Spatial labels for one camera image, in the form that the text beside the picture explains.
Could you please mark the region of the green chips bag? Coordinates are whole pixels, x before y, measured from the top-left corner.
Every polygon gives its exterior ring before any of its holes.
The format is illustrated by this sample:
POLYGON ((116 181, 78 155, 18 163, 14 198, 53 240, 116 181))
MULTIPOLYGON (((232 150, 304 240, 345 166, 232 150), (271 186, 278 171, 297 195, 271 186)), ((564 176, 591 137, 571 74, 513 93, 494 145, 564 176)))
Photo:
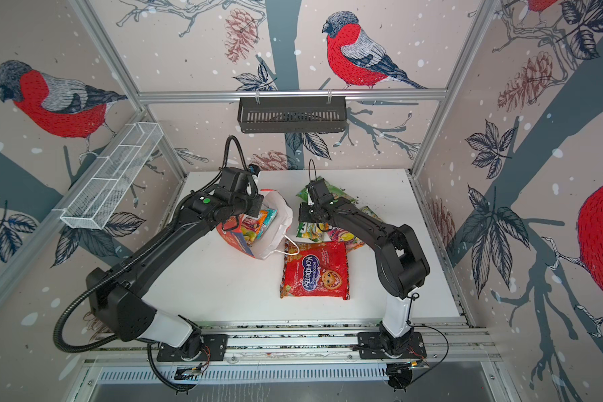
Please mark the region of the green chips bag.
MULTIPOLYGON (((356 199, 355 197, 352 197, 351 195, 347 194, 343 189, 340 189, 339 187, 334 186, 333 184, 330 184, 330 182, 328 182, 327 180, 325 180, 322 177, 318 177, 315 180, 312 180, 310 182, 310 184, 313 184, 316 181, 324 181, 324 184, 326 185, 328 191, 331 193, 331 195, 335 198, 335 199, 339 199, 339 198, 345 198, 347 199, 347 201, 349 201, 352 204, 357 204, 358 203, 358 199, 356 199)), ((303 201, 303 203, 306 204, 316 204, 316 202, 318 201, 318 198, 315 197, 313 198, 313 196, 311 196, 309 190, 307 187, 304 187, 299 193, 296 194, 296 196, 301 199, 301 201, 303 201)))

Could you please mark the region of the orange candy snack packet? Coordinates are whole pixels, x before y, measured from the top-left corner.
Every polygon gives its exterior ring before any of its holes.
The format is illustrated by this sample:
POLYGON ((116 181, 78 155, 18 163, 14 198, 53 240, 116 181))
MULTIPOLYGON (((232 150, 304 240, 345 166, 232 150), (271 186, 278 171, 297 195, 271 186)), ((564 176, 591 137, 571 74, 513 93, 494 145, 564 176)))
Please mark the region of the orange candy snack packet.
POLYGON ((345 244, 346 251, 348 252, 354 251, 365 245, 361 239, 344 229, 332 228, 328 231, 328 237, 330 241, 345 244))

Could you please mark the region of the red paper gift bag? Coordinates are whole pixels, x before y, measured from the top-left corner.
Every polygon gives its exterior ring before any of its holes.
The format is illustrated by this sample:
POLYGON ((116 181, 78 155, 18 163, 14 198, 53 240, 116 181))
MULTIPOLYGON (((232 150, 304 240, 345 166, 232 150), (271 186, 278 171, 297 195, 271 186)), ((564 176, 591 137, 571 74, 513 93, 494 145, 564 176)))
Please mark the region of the red paper gift bag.
POLYGON ((218 234, 230 246, 258 260, 276 253, 297 256, 300 246, 287 235, 293 212, 279 192, 261 190, 264 196, 256 218, 241 214, 216 227, 218 234))

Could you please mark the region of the red snack bag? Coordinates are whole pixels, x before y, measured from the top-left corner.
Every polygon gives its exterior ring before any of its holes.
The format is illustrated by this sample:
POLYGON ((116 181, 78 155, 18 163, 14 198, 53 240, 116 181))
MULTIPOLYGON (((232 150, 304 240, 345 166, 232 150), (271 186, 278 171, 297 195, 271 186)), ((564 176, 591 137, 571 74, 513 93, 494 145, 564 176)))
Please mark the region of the red snack bag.
POLYGON ((347 250, 344 243, 286 241, 281 298, 350 298, 347 250))

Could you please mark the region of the green yellow candy packet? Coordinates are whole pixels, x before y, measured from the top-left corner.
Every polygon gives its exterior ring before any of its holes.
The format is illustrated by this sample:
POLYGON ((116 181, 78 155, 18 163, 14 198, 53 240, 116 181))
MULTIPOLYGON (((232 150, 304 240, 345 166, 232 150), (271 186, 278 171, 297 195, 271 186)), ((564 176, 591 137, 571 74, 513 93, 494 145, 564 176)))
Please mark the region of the green yellow candy packet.
POLYGON ((328 224, 300 222, 297 227, 296 237, 306 239, 313 243, 324 242, 324 233, 330 230, 328 224))
POLYGON ((363 206, 360 209, 364 214, 366 214, 368 217, 372 218, 372 219, 376 219, 380 222, 382 222, 382 219, 380 218, 380 216, 378 216, 378 214, 375 214, 375 212, 373 212, 372 209, 370 209, 370 207, 368 206, 363 206))

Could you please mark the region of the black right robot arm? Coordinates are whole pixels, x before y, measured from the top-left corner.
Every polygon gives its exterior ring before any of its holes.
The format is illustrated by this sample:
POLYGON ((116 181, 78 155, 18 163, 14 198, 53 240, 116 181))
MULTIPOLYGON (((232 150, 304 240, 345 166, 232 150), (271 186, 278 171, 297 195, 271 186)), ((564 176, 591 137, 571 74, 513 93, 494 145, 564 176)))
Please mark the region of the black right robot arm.
POLYGON ((324 179, 306 186, 308 201, 300 205, 301 222, 329 224, 363 241, 374 253, 380 283, 388 293, 380 328, 381 350, 396 357, 409 350, 415 339, 412 303, 430 274, 420 241, 407 224, 386 224, 344 197, 335 198, 324 179))

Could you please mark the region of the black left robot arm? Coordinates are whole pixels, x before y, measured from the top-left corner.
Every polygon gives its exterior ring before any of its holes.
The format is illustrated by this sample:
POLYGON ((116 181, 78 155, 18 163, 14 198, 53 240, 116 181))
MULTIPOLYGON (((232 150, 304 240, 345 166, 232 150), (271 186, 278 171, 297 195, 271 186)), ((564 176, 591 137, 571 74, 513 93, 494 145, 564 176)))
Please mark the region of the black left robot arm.
POLYGON ((194 242, 218 225, 256 213, 263 197, 256 177, 261 169, 225 167, 208 189, 181 200, 169 225, 130 258, 86 278, 92 314, 123 342, 143 340, 173 348, 197 343, 200 331, 191 321, 163 312, 143 299, 152 284, 194 242))

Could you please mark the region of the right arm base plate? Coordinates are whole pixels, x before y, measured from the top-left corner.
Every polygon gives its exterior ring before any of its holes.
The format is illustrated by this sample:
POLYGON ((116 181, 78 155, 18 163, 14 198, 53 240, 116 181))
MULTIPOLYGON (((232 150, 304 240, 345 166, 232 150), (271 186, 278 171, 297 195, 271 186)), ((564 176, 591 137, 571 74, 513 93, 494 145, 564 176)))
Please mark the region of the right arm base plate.
POLYGON ((422 335, 415 331, 400 338, 388 333, 359 333, 357 338, 353 351, 358 352, 361 359, 426 359, 422 335))

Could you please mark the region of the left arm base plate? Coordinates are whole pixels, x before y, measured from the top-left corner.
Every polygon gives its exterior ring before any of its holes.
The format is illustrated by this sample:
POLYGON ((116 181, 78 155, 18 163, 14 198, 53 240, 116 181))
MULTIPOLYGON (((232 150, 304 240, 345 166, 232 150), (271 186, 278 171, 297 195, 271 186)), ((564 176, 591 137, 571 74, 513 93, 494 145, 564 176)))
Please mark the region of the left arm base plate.
POLYGON ((224 360, 229 337, 226 334, 193 334, 181 347, 165 343, 159 346, 157 361, 161 363, 220 362, 224 360))

